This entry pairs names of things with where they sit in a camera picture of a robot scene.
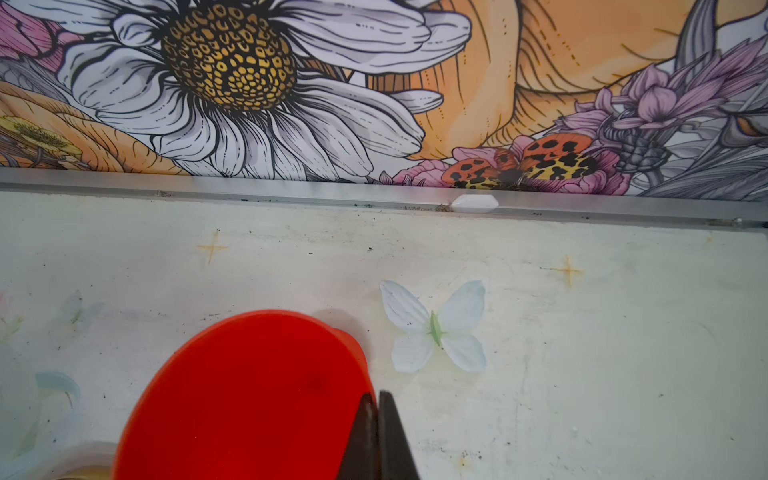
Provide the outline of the red wine glass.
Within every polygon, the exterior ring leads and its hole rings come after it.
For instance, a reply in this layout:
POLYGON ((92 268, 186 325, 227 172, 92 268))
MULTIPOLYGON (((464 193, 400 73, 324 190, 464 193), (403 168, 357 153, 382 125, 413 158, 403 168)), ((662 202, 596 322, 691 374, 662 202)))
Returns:
POLYGON ((333 479, 372 391, 355 340, 261 310, 207 328, 161 367, 119 442, 116 479, 333 479))

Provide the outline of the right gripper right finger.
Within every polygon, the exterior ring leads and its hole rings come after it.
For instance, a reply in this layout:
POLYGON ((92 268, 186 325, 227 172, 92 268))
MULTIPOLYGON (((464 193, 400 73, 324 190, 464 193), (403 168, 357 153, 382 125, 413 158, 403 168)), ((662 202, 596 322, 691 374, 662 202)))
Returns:
POLYGON ((382 480, 420 480, 393 395, 379 392, 378 445, 382 480))

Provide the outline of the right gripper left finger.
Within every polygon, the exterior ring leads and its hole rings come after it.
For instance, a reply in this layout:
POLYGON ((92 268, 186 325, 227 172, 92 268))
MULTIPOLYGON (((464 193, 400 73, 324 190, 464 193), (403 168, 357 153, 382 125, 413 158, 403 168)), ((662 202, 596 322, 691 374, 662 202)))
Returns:
POLYGON ((359 402, 341 460, 337 480, 380 478, 378 409, 373 396, 365 393, 359 402))

